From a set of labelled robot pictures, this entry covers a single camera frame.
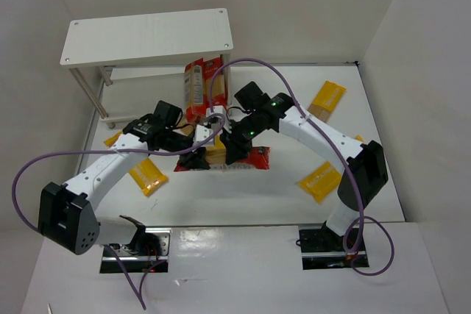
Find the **red spaghetti bag shelf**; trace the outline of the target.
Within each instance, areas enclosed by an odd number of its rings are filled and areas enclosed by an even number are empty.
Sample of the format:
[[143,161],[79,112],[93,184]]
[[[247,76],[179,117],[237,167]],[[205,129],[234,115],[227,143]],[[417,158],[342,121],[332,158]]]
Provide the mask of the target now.
[[223,71],[216,76],[214,79],[213,88],[210,88],[212,76],[222,65],[223,62],[220,57],[204,61],[203,63],[203,79],[205,89],[204,98],[207,108],[209,108],[210,101],[213,103],[213,106],[222,105],[224,108],[227,107],[228,92]]
[[204,60],[200,58],[185,67],[185,117],[188,123],[195,123],[206,115],[203,65]]

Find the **white shelf with metal legs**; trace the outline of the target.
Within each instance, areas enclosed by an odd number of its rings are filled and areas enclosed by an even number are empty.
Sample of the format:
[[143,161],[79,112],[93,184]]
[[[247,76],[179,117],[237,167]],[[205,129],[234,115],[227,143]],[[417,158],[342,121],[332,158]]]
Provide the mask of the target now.
[[225,8],[73,20],[60,64],[113,128],[164,100],[185,106],[184,71],[200,58],[229,60]]

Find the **red spaghetti bag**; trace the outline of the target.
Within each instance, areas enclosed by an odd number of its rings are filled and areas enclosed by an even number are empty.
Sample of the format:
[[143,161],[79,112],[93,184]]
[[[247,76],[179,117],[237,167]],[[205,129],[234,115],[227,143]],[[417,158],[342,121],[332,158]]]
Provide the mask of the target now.
[[[227,165],[225,163],[225,155],[209,155],[206,152],[205,159],[210,165],[209,170],[239,170],[239,169],[259,169],[259,170],[268,170],[270,148],[267,146],[257,146],[253,147],[248,158],[240,160],[237,163]],[[179,167],[179,160],[177,165],[174,168],[174,172],[182,171],[207,171],[207,170],[184,170]]]

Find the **yellow pasta bag left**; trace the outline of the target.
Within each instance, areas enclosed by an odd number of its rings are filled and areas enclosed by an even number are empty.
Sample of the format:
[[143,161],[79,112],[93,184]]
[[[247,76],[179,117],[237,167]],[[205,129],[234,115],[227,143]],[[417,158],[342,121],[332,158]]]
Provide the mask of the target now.
[[[118,139],[122,135],[122,131],[114,134],[111,138],[104,140],[104,145],[113,151],[124,149],[139,149],[147,150],[145,145],[131,144],[128,146],[126,143],[118,143]],[[127,172],[141,189],[142,194],[149,197],[157,189],[168,182],[169,178],[163,174],[159,168],[147,157],[145,160],[140,160]]]

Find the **red spaghetti bag shelf right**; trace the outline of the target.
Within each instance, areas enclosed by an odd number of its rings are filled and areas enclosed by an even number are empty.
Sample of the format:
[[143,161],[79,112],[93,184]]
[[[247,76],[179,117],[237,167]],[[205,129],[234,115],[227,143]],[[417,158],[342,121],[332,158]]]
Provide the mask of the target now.
[[213,103],[213,106],[222,105],[224,108],[227,107],[228,92],[223,71],[216,76],[214,79],[213,88],[210,88],[212,76],[222,65],[223,62],[220,57],[204,61],[203,63],[203,79],[205,89],[204,98],[207,108],[209,108],[210,101]]

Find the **yellow pasta bag centre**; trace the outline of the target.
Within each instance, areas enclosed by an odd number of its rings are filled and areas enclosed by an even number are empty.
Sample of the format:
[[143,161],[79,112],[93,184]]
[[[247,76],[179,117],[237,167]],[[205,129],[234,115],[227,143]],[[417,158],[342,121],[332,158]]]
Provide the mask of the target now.
[[220,140],[220,136],[217,135],[214,139],[214,144],[206,148],[206,152],[209,155],[225,155],[226,148]]

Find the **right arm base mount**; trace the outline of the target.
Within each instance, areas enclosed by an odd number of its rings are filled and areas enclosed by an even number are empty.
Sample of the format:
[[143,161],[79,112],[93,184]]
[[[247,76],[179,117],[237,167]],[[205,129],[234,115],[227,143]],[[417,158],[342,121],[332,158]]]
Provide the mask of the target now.
[[342,240],[343,238],[323,226],[299,228],[295,244],[301,251],[302,269],[352,268],[352,261],[358,268],[368,268],[369,260],[364,242],[355,253],[348,254],[343,248]]

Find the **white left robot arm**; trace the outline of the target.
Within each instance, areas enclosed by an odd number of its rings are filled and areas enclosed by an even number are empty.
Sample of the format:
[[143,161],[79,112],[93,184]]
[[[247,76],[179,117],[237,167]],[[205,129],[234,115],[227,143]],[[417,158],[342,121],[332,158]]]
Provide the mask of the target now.
[[159,101],[153,113],[128,123],[105,155],[81,174],[61,185],[49,183],[40,195],[39,233],[76,255],[86,253],[94,244],[121,244],[136,251],[146,227],[124,215],[117,221],[99,221],[96,209],[150,152],[176,153],[193,146],[192,138],[177,132],[182,116],[179,107]]

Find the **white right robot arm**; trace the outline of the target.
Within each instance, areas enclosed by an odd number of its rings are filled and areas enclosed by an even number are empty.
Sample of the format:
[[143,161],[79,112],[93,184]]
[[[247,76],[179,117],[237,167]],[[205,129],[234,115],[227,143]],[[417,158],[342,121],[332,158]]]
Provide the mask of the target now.
[[360,208],[366,207],[389,180],[383,147],[374,140],[363,143],[343,135],[305,109],[299,110],[289,95],[279,93],[271,98],[254,82],[240,89],[235,98],[249,114],[222,130],[226,163],[248,157],[252,140],[266,130],[295,139],[342,174],[337,190],[340,202],[326,227],[338,236],[344,235],[359,217]]

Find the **yellow pasta bag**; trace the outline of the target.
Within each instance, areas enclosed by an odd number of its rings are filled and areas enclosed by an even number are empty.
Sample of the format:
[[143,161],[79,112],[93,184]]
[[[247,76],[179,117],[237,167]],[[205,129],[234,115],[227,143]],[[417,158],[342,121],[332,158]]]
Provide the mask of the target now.
[[[147,150],[145,145],[131,144],[128,146],[126,143],[118,143],[118,139],[122,135],[122,131],[114,134],[111,138],[104,140],[104,145],[113,151],[124,149],[139,149]],[[141,189],[142,194],[149,197],[157,189],[168,182],[169,178],[163,174],[159,168],[147,157],[145,160],[140,160],[127,172]]]
[[214,139],[214,144],[206,148],[206,152],[209,155],[225,155],[226,148],[220,140],[220,136],[217,135]]
[[346,91],[347,89],[341,85],[326,81],[310,103],[308,112],[320,121],[327,123]]
[[315,171],[298,182],[299,187],[321,204],[340,184],[342,174],[329,162],[324,162]]

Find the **red spaghetti bag shelf left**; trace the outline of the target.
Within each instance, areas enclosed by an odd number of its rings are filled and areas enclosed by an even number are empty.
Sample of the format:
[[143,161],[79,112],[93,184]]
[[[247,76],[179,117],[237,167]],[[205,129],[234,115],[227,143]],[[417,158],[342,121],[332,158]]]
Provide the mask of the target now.
[[200,58],[185,67],[185,117],[188,123],[195,123],[206,115],[203,65],[204,60]]

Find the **yellow pasta bag near right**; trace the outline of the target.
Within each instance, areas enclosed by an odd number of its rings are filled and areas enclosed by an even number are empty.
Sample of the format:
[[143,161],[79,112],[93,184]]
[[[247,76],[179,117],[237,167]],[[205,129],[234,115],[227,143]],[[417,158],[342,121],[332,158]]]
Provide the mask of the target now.
[[324,162],[315,171],[298,182],[299,187],[321,204],[340,184],[342,174],[329,162]]

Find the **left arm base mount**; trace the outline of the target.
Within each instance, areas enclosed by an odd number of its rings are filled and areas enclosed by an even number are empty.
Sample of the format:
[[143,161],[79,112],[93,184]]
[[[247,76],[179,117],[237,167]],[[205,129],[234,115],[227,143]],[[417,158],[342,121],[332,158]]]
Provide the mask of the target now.
[[171,243],[170,228],[148,228],[144,243],[137,250],[118,243],[110,244],[112,251],[104,249],[99,269],[100,274],[120,274],[122,269],[113,252],[122,261],[124,268],[130,274],[167,273],[169,269],[169,251]]

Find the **yellow pasta bag far right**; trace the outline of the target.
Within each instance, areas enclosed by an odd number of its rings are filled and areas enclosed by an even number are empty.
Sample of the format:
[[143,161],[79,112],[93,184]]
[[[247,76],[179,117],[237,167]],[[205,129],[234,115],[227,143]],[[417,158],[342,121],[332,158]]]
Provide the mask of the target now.
[[308,112],[320,121],[327,123],[346,91],[347,89],[341,85],[326,81],[310,103]]

